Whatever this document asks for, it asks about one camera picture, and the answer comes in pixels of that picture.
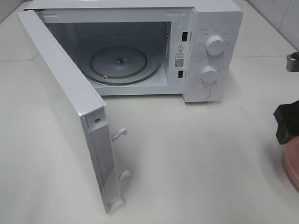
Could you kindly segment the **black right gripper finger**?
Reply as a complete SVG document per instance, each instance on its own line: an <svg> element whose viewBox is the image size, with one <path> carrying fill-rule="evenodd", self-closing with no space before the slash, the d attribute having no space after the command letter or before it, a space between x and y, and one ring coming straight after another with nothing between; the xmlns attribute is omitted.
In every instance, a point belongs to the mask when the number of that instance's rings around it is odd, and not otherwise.
<svg viewBox="0 0 299 224"><path fill-rule="evenodd" d="M299 135L299 101L279 105L273 115L278 123L276 138L280 145Z"/></svg>

